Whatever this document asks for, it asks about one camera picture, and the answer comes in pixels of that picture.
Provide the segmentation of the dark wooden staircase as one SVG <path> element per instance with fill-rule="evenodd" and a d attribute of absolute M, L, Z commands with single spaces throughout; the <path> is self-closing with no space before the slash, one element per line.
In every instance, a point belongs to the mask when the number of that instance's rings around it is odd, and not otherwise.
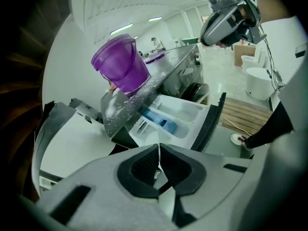
<path fill-rule="evenodd" d="M 38 200 L 31 179 L 47 58 L 70 0 L 0 0 L 0 196 Z"/>

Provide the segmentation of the white detergent drawer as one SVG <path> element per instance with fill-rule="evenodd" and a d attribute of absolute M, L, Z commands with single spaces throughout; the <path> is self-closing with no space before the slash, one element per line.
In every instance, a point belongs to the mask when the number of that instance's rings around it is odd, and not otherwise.
<path fill-rule="evenodd" d="M 138 146 L 160 141 L 203 152 L 212 139 L 225 99 L 226 93 L 222 93 L 218 105 L 204 105 L 160 94 L 128 122 L 128 133 Z"/>

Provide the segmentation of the person's left shoe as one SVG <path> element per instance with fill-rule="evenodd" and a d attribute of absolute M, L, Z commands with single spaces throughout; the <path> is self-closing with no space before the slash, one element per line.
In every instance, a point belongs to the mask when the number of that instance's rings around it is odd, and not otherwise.
<path fill-rule="evenodd" d="M 246 146 L 246 137 L 237 133 L 231 134 L 230 140 L 233 144 L 240 146 L 242 149 L 251 151 L 251 148 Z"/>

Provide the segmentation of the black washing machine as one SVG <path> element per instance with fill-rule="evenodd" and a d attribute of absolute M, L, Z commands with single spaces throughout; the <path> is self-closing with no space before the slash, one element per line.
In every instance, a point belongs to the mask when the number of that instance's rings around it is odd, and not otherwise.
<path fill-rule="evenodd" d="M 164 57 L 147 64 L 147 69 L 150 76 L 163 71 L 168 72 L 156 94 L 147 100 L 147 104 L 151 104 L 160 94 L 203 104 L 203 100 L 209 95 L 202 77 L 203 65 L 197 45 L 168 50 Z M 101 99 L 101 110 L 102 101 L 109 100 L 105 98 L 106 95 Z M 128 122 L 112 136 L 107 132 L 106 134 L 112 142 L 132 149 L 138 145 L 128 133 Z"/>

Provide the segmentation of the wooden pallet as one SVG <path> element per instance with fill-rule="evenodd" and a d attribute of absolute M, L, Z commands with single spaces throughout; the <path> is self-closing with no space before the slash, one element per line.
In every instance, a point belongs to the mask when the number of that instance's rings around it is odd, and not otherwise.
<path fill-rule="evenodd" d="M 246 135 L 257 133 L 268 121 L 269 109 L 227 97 L 219 118 L 219 124 Z"/>

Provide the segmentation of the person's right forearm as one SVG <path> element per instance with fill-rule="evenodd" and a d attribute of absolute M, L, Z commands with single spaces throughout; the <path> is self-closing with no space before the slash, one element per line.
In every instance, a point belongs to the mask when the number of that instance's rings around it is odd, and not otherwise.
<path fill-rule="evenodd" d="M 281 0 L 257 0 L 257 6 L 261 24 L 294 16 Z"/>

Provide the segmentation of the purple bucket lid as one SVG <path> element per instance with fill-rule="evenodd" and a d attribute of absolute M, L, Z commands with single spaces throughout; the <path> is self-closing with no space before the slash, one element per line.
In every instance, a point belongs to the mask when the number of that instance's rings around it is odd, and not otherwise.
<path fill-rule="evenodd" d="M 156 52 L 156 53 L 154 53 L 152 55 L 149 55 L 148 57 L 144 58 L 144 62 L 146 64 L 150 64 L 150 63 L 152 63 L 152 62 L 154 62 L 154 61 L 164 57 L 165 53 L 166 53 L 166 51 Z"/>

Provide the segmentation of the brown cardboard carton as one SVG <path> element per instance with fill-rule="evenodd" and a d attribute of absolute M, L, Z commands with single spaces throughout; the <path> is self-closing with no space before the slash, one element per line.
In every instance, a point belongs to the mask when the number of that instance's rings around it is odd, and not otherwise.
<path fill-rule="evenodd" d="M 234 53 L 234 65 L 241 67 L 242 62 L 242 56 L 254 56 L 256 51 L 255 46 L 251 45 L 243 45 L 241 43 L 236 43 L 233 45 L 233 53 Z"/>

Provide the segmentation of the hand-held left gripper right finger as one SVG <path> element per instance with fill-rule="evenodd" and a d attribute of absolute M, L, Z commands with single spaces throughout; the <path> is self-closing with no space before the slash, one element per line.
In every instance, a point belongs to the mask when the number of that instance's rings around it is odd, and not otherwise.
<path fill-rule="evenodd" d="M 185 227 L 212 212 L 235 189 L 250 162 L 162 143 L 160 164 L 175 190 L 173 223 Z"/>

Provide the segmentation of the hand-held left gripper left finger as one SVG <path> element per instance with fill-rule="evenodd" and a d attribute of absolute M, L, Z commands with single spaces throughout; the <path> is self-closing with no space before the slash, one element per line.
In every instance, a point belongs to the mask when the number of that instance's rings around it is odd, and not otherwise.
<path fill-rule="evenodd" d="M 39 207 L 76 231 L 172 231 L 153 187 L 158 146 L 96 159 L 47 191 Z"/>

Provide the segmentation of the person's left leg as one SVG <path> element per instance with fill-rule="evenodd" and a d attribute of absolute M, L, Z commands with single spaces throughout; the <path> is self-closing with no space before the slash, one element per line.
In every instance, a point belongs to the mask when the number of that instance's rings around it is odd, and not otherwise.
<path fill-rule="evenodd" d="M 279 102 L 265 125 L 256 134 L 246 139 L 246 146 L 253 149 L 272 143 L 275 139 L 291 132 L 293 129 L 293 125 L 283 104 Z"/>

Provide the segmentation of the purple plastic bucket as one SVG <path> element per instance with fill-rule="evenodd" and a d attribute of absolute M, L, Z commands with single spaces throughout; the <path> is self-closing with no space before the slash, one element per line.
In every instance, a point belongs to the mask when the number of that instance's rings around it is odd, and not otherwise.
<path fill-rule="evenodd" d="M 116 36 L 106 42 L 95 53 L 91 64 L 124 94 L 135 92 L 150 78 L 137 50 L 136 40 L 129 34 Z"/>

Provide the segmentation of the person's right hand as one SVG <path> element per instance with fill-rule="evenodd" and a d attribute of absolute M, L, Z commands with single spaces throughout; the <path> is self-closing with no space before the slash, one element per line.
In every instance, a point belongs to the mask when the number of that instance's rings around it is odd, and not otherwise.
<path fill-rule="evenodd" d="M 231 18 L 235 23 L 241 22 L 242 20 L 247 22 L 248 24 L 256 24 L 257 22 L 253 11 L 247 4 L 238 5 L 237 10 L 232 14 Z M 238 29 L 236 29 L 233 33 L 226 36 L 222 42 L 219 41 L 215 45 L 225 49 L 227 47 L 230 47 L 231 44 L 239 42 L 241 39 L 242 38 L 239 35 Z"/>

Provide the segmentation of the white detergent powder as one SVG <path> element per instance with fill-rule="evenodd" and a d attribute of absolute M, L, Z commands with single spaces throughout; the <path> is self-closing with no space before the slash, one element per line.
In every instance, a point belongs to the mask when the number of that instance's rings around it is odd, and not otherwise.
<path fill-rule="evenodd" d="M 147 100 L 156 94 L 156 90 L 162 85 L 167 75 L 168 72 L 163 71 L 150 76 L 131 97 L 126 96 L 120 90 L 105 96 L 109 100 L 102 101 L 102 116 L 105 130 L 109 136 L 121 129 Z"/>

